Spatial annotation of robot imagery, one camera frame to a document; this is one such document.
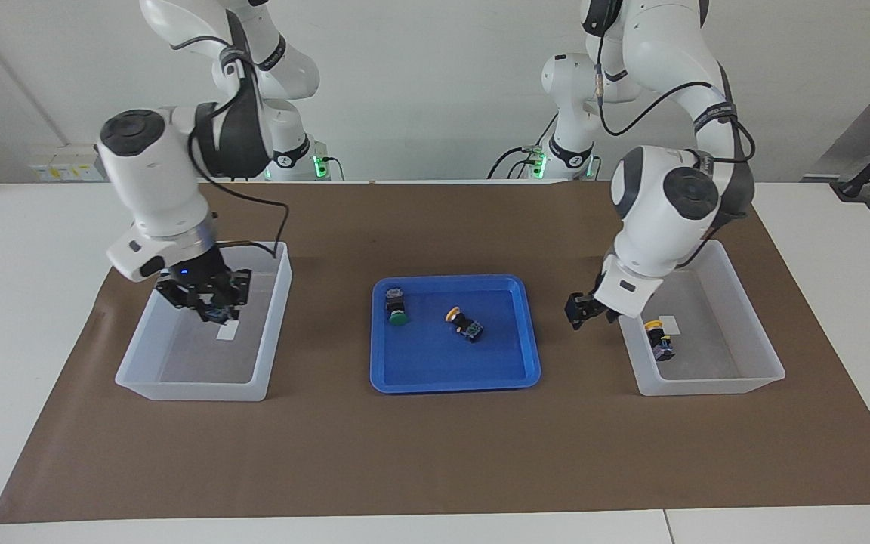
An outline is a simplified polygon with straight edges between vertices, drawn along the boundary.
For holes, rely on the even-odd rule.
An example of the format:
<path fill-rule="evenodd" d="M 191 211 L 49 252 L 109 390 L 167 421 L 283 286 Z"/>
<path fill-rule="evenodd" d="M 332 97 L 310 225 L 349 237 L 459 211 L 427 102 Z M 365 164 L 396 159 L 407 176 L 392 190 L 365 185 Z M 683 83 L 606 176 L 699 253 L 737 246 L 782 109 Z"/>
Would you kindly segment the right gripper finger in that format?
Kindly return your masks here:
<path fill-rule="evenodd" d="M 156 282 L 158 292 L 167 302 L 177 309 L 187 308 L 198 314 L 203 323 L 208 322 L 207 307 L 197 292 L 190 292 L 186 286 L 176 281 Z"/>
<path fill-rule="evenodd" d="M 213 305 L 237 306 L 248 303 L 252 271 L 249 269 L 227 270 L 213 278 Z"/>

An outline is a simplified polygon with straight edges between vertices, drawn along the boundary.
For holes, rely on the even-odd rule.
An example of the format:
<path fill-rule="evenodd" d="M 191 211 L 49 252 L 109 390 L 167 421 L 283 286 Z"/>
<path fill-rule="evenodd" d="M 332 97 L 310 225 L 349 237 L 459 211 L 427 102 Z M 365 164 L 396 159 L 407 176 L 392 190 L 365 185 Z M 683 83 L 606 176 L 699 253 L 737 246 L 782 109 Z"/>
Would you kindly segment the brown paper mat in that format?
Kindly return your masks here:
<path fill-rule="evenodd" d="M 239 184 L 284 201 L 293 282 L 268 398 L 156 402 L 114 376 L 148 283 L 110 271 L 0 496 L 0 523 L 870 504 L 870 411 L 755 213 L 719 236 L 785 368 L 644 397 L 615 325 L 573 331 L 619 229 L 604 184 Z M 384 395 L 380 279 L 511 274 L 541 380 Z"/>

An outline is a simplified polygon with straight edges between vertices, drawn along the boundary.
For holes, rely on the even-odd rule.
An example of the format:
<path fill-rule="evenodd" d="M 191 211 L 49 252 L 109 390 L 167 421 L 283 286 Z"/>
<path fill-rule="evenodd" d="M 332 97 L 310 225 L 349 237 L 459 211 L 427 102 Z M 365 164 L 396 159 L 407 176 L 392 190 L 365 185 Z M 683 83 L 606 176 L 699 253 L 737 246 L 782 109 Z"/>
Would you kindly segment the translucent white plastic box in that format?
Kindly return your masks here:
<path fill-rule="evenodd" d="M 248 303 L 234 341 L 218 341 L 215 323 L 151 293 L 115 376 L 117 385 L 150 400 L 263 400 L 283 325 L 292 265 L 252 246 L 223 248 L 234 270 L 252 271 Z"/>
<path fill-rule="evenodd" d="M 656 362 L 643 324 L 673 314 L 674 358 Z M 643 396 L 745 394 L 786 371 L 723 245 L 708 241 L 685 268 L 667 276 L 638 318 L 618 320 Z"/>

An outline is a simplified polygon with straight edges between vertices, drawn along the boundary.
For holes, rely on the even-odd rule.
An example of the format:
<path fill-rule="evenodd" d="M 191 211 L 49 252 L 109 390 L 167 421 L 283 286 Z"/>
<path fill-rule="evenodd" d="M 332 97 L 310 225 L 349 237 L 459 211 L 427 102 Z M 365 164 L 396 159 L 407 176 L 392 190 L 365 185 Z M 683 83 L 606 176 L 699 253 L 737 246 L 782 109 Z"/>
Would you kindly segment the white wall outlet box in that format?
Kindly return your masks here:
<path fill-rule="evenodd" d="M 34 146 L 26 165 L 42 183 L 104 183 L 106 169 L 93 144 Z"/>

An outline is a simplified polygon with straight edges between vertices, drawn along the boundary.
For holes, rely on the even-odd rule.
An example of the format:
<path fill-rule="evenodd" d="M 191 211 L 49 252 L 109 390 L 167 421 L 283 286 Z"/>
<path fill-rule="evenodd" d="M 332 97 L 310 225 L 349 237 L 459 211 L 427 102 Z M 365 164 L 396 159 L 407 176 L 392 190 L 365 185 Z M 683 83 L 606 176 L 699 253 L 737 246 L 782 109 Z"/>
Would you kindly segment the blue plastic tray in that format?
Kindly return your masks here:
<path fill-rule="evenodd" d="M 404 292 L 407 324 L 393 326 L 387 289 Z M 483 325 L 469 343 L 446 323 L 460 307 Z M 389 277 L 372 290 L 369 379 L 384 394 L 523 389 L 541 378 L 541 358 L 524 283 L 511 274 Z"/>

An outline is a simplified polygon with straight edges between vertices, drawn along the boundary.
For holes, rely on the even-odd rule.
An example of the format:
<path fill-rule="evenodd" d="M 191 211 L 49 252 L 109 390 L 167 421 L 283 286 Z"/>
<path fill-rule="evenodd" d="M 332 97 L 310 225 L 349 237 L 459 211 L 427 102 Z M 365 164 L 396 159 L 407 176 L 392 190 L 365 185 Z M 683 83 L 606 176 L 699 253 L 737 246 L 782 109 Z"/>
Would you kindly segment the yellow push button switch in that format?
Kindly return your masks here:
<path fill-rule="evenodd" d="M 669 361 L 674 358 L 672 338 L 666 333 L 662 320 L 650 320 L 643 324 L 648 337 L 650 351 L 656 362 Z"/>
<path fill-rule="evenodd" d="M 469 343 L 476 343 L 483 336 L 484 327 L 473 318 L 469 318 L 460 307 L 453 307 L 446 313 L 446 323 L 452 324 L 459 336 Z"/>

